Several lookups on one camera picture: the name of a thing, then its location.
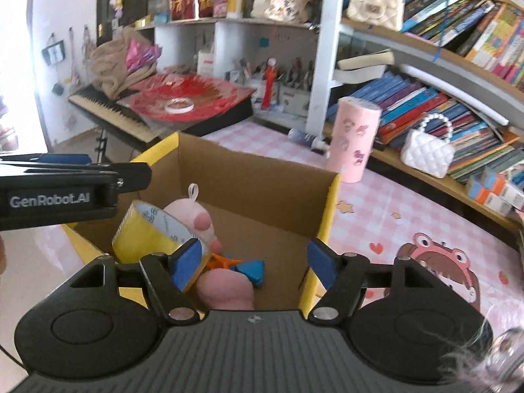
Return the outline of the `yellow tape roll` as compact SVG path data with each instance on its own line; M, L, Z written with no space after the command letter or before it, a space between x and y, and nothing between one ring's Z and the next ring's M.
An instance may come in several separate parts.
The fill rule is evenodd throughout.
M185 288L186 293L203 271L211 252L202 239L164 210L144 201L134 200L112 239L112 248L121 263L135 264L148 254L173 254L192 238L202 243L202 261L196 275Z

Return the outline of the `pink plush pig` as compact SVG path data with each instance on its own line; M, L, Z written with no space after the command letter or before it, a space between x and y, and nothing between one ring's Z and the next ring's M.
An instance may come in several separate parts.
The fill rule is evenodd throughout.
M199 186L191 183L188 197L173 201L163 210L184 224L192 233L203 240L213 254L222 254L222 245L218 240L211 215L198 201Z

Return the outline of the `blue packet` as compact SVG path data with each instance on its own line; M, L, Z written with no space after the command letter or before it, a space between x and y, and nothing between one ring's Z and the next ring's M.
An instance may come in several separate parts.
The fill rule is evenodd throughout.
M260 287L265 278L265 263L261 260L253 260L236 264L233 271L243 274L255 288Z

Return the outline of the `pink checkered tablecloth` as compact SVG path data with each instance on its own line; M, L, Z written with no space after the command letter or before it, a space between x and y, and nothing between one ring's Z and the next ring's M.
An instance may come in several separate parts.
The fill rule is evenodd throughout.
M208 139L235 152L325 169L319 154L281 133L244 121ZM335 214L325 243L336 253L357 253L373 264L391 264L405 245L427 239L449 260L433 273L488 320L494 334L523 323L519 253L504 241L402 185L366 171L361 181L340 181Z

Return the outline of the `yellow cardboard box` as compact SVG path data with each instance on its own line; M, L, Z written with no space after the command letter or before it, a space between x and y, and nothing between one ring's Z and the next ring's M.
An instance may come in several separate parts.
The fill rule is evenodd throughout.
M307 244L314 238L328 240L340 185L337 174L235 152L184 133L172 134L136 160L152 170L146 190L122 195L111 219L64 228L84 263L113 251L112 238L133 200L164 208L196 183L225 254L265 263L256 308L309 313L318 280L308 268Z

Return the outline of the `black electronic keyboard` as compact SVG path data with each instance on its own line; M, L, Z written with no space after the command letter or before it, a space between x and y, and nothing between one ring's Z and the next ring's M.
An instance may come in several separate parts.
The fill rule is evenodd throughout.
M131 109L110 100L92 85L81 88L67 100L102 130L139 151L146 151L161 141Z

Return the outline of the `beige folded cloth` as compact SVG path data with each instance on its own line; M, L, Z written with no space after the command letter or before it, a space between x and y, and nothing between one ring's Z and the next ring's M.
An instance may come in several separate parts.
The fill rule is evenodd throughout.
M126 65L127 53L131 43L150 46L152 42L132 27L125 27L116 37L100 45L91 53L92 85L102 91L109 99L116 98L122 91L130 88L150 75L156 73L155 61L146 63L130 73Z

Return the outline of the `white quilted pearl handbag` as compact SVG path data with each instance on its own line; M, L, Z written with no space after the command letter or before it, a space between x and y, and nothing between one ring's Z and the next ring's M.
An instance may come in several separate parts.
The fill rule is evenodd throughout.
M444 139L425 132L430 121L437 120L446 128ZM455 155L450 143L453 126L443 114L427 115L417 129L411 129L401 151L401 161L408 167L434 178L444 178Z

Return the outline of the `pink cylinder container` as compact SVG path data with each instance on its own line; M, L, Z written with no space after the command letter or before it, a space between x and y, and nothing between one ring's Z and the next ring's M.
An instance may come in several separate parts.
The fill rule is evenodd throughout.
M354 184L361 181L381 114L378 105L366 100L354 97L338 100L325 168L337 172L342 182Z

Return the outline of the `orange white box lower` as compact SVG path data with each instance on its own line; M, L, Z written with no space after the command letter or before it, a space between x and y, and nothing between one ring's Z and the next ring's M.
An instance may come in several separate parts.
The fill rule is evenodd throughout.
M470 177L465 186L467 196L498 215L508 216L512 207L498 195L485 188L479 180Z

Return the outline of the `orange white box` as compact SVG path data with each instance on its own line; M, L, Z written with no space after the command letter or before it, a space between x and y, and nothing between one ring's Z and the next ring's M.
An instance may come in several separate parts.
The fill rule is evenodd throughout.
M497 195L503 201L511 205L514 209L523 211L524 194L523 190L506 180L501 174L485 167L480 177L482 186L492 194Z
M479 180L470 177L465 186L467 196L498 215L508 216L512 207L498 195L485 188Z

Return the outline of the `small white tape roll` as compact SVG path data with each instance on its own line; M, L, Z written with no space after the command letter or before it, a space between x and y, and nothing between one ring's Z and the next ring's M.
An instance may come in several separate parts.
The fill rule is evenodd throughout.
M192 112L195 104L188 98L174 98L164 104L164 111L171 115L183 115Z

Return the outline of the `red paper sheet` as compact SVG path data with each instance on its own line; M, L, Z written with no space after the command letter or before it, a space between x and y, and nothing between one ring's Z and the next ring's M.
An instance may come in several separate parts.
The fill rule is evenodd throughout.
M156 74L131 86L131 95L118 103L136 115L158 122L198 122L222 115L243 100L254 89L201 75ZM192 112L171 115L164 104L174 98L188 98L195 104Z

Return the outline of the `orange white box upper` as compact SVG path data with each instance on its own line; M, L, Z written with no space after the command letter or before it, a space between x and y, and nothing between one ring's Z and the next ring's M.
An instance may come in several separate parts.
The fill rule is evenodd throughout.
M501 174L485 167L480 177L482 186L492 194L497 195L503 201L511 205L514 209L523 211L524 194L523 190L506 180Z

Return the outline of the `cream quilted handbag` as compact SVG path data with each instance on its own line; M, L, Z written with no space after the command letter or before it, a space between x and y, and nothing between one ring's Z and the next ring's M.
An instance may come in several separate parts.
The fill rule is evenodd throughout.
M350 20L400 32L405 0L349 0L346 16Z

